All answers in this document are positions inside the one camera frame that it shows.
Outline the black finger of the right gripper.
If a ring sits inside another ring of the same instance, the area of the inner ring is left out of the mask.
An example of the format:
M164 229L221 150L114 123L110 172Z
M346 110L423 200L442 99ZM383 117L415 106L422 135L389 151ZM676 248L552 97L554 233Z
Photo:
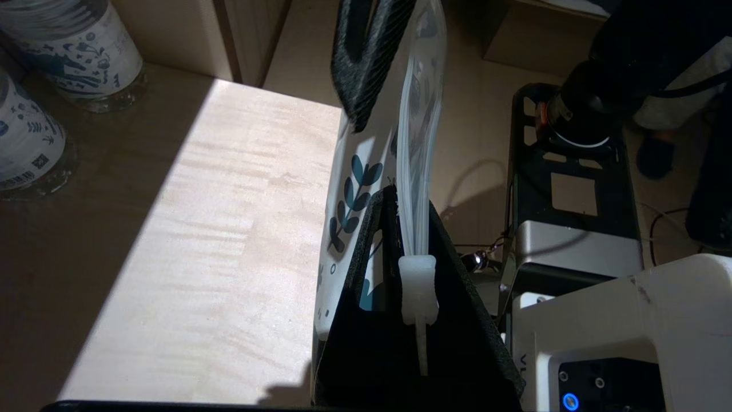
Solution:
M332 81L351 128L368 125L416 6L414 1L340 1Z

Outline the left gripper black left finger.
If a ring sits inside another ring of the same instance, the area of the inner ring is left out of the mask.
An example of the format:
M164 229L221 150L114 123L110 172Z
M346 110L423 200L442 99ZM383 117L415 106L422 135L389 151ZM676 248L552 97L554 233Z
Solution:
M380 190L369 201L356 238L327 340L315 360L316 404L418 404L421 377L416 359L414 328L401 316L402 255L397 234L397 193L394 186ZM381 231L383 257L377 266L386 271L384 310L360 307L369 250Z

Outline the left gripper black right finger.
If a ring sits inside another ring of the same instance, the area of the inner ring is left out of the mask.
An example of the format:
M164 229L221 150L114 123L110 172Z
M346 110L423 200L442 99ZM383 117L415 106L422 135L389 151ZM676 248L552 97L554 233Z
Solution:
M428 327L429 375L447 386L450 404L518 404L525 382L432 205L429 252L439 305Z

